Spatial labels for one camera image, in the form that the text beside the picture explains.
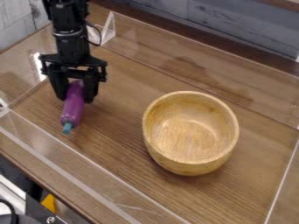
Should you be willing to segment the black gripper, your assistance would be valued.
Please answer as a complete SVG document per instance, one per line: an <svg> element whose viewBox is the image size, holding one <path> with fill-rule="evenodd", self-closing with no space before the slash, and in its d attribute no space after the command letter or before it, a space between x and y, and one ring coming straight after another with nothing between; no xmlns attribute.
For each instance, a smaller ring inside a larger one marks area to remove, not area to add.
<svg viewBox="0 0 299 224"><path fill-rule="evenodd" d="M86 32L54 32L56 53L39 56L42 73L48 77L56 97L64 101L70 79L84 82L84 101L92 103L99 94L99 83L107 81L108 63L91 55Z"/></svg>

